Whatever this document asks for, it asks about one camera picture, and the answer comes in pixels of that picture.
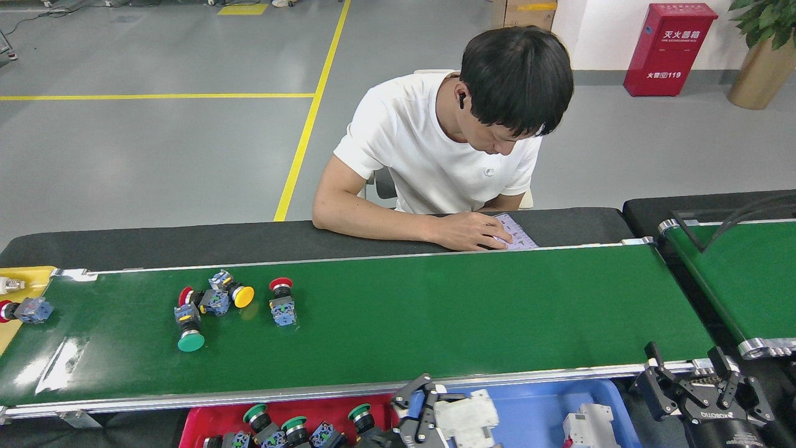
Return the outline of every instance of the man's right hand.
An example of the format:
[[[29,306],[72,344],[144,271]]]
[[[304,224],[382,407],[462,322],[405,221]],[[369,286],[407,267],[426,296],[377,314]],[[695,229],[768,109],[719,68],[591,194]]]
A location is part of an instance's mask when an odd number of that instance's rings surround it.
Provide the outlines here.
[[[450,214],[427,222],[427,240],[451,250],[506,249],[512,236],[501,222],[486,214],[474,211]]]

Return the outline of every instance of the gray floor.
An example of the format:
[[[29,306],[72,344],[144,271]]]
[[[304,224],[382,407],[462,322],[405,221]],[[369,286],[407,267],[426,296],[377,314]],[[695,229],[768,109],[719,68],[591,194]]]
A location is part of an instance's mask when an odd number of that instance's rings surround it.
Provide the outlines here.
[[[164,0],[38,18],[9,36],[19,60],[0,62],[0,96],[312,93],[342,7],[301,0],[218,16],[198,0]],[[490,7],[351,0],[287,219],[310,217],[362,94],[415,69],[458,68]],[[0,3],[0,29],[42,10]],[[733,106],[728,89],[693,82],[676,98],[632,98],[621,85],[578,85],[543,143],[536,207],[796,188],[796,84],[764,111]],[[310,103],[0,100],[0,248],[46,231],[271,221]]]

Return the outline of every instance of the green leaves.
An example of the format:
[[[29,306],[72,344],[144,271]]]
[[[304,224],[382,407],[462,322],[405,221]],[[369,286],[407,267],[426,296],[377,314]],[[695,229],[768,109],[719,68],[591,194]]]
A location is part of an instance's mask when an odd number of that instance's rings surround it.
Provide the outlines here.
[[[733,0],[730,5],[730,11],[743,8],[749,9],[730,20],[738,22],[749,48],[770,38],[774,49],[789,40],[796,45],[796,0]]]
[[[730,5],[730,11],[745,8],[756,1],[757,0],[733,0],[732,4]]]

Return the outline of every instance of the wall baseboard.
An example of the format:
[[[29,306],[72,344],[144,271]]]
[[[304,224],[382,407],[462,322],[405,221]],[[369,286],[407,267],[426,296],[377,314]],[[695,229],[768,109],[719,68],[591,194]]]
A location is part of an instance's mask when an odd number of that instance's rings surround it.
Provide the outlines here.
[[[625,70],[575,70],[576,85],[622,85]],[[738,70],[692,70],[688,84],[732,84],[738,77]],[[785,84],[796,85],[796,72]]]

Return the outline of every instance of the man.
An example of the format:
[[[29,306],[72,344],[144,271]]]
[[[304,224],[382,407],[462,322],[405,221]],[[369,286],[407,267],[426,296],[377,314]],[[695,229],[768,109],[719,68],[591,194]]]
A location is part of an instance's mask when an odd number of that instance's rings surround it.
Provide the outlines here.
[[[371,88],[321,175],[313,224],[452,250],[505,249],[493,237],[511,242],[511,235],[480,212],[519,207],[541,137],[561,121],[572,91],[566,49],[535,26],[479,34],[460,73]],[[396,184],[395,210],[357,196],[382,167]]]

